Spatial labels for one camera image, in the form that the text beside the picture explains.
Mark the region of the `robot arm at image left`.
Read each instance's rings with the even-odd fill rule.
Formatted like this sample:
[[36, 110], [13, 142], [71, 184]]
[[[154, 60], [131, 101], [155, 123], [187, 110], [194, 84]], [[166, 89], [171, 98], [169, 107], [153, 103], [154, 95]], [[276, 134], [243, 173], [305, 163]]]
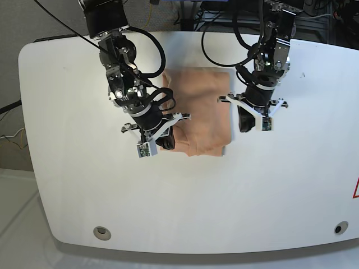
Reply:
[[[139, 150], [146, 153], [152, 146], [165, 150], [175, 148], [173, 126], [188, 119], [189, 114], [171, 114], [168, 103], [176, 105], [174, 93], [167, 87], [153, 87], [151, 78], [158, 77], [165, 69], [165, 52], [149, 32], [128, 24], [122, 1], [80, 1], [89, 36], [98, 39], [100, 61], [106, 70], [109, 97], [129, 114], [134, 123], [127, 123], [121, 131], [140, 132]], [[160, 54], [160, 67], [153, 73], [142, 73], [135, 64], [137, 50], [123, 30], [147, 36]]]

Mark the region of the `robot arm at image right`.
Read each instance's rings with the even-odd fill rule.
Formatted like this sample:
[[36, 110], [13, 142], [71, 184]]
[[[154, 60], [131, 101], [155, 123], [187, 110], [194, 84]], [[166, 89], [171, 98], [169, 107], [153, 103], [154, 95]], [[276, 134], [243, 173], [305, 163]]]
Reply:
[[288, 107], [283, 99], [274, 100], [273, 92], [290, 69], [289, 50], [295, 34], [295, 17], [303, 1], [259, 1], [260, 35], [253, 45], [244, 42], [238, 29], [239, 3], [234, 4], [232, 24], [237, 41], [247, 49], [247, 57], [233, 64], [237, 78], [246, 85], [241, 94], [228, 94], [219, 100], [238, 108], [240, 132], [255, 128], [272, 131], [274, 114]]

